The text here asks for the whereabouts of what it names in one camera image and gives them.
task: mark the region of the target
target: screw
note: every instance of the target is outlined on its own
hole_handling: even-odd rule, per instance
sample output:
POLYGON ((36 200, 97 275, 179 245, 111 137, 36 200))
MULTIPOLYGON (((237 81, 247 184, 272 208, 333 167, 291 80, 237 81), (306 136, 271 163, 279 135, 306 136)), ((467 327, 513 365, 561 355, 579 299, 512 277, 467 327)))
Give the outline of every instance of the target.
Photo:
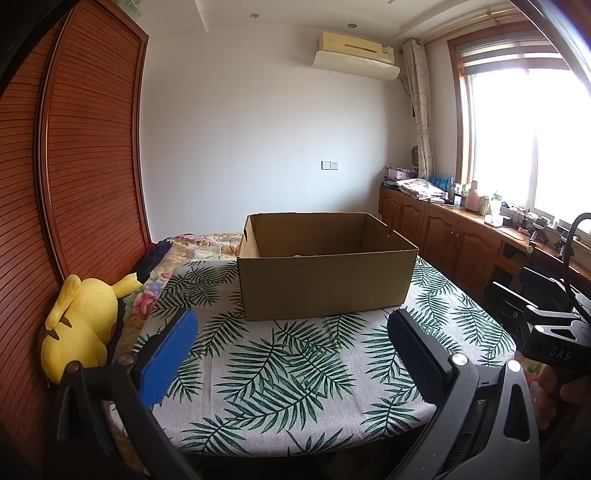
POLYGON ((519 370, 521 370, 521 365, 519 364, 519 362, 517 360, 509 360, 507 362, 507 367, 509 368, 509 370, 511 370, 512 372, 517 373, 519 370))
POLYGON ((462 367, 468 363, 468 357, 463 353, 454 353, 452 355, 452 362, 456 365, 462 367))
POLYGON ((125 367, 131 365, 135 362, 135 356, 131 353, 124 353, 117 359, 117 363, 119 365, 124 365, 125 367))

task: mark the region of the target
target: open cardboard box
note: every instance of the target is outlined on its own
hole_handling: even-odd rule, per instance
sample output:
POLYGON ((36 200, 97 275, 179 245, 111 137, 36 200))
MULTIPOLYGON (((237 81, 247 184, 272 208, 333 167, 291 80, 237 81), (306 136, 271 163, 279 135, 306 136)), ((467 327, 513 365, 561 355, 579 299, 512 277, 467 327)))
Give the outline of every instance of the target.
POLYGON ((418 248, 367 213, 249 215, 238 269, 247 320, 403 304, 418 248))

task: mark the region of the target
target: palm leaf print bedspread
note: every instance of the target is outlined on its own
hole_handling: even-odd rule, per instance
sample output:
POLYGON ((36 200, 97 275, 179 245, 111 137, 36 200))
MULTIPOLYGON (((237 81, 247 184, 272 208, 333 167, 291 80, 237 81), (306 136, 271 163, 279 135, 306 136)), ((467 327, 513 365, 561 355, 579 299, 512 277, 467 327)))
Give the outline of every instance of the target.
MULTIPOLYGON (((199 336, 153 413, 179 449, 209 455, 300 455, 393 436, 427 422, 424 402, 386 330, 392 309, 247 322, 236 260, 176 268, 134 351, 177 309, 199 336)), ((417 258, 405 305, 451 352, 499 365, 515 345, 472 299, 417 258)), ((121 424, 116 412, 113 419, 121 424)))

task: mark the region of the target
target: window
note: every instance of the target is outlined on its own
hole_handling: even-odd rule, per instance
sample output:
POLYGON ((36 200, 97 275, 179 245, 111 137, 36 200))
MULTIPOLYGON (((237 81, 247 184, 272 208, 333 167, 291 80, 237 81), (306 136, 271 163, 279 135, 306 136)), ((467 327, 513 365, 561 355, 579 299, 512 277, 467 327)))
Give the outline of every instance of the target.
POLYGON ((462 112, 456 177, 570 223, 591 210, 589 92, 537 32, 502 27, 450 45, 462 112))

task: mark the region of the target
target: wooden wardrobe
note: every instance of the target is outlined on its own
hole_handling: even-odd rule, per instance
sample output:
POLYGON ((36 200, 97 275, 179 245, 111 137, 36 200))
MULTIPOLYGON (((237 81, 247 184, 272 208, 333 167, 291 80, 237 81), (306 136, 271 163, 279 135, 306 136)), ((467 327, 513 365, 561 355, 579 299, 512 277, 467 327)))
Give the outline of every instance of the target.
POLYGON ((0 421, 40 465, 54 389, 38 337, 65 277, 114 283, 149 245, 139 170, 148 36, 82 0, 0 98, 0 421))

